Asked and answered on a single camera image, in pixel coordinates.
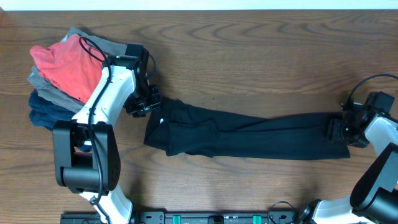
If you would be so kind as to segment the black polo shirt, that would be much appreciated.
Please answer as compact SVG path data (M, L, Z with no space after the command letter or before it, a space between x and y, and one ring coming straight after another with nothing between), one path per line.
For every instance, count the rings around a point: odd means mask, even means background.
M167 156L321 160L349 158L347 145L326 138L341 113L307 113L266 119L208 110L165 99L150 114L144 144Z

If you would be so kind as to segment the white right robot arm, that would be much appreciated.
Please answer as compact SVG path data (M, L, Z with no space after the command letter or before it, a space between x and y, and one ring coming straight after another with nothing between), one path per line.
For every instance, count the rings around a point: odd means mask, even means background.
M376 115L364 136L376 160L350 196L319 201L307 223L397 223L397 120Z

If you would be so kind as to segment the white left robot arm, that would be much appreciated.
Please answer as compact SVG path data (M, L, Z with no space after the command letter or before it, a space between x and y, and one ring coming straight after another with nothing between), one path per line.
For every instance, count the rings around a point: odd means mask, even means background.
M160 106L142 65L106 65L85 106L53 129L55 178L94 207L95 213L67 213L61 223L137 223L133 203L118 182L121 173L114 126L122 110L143 117Z

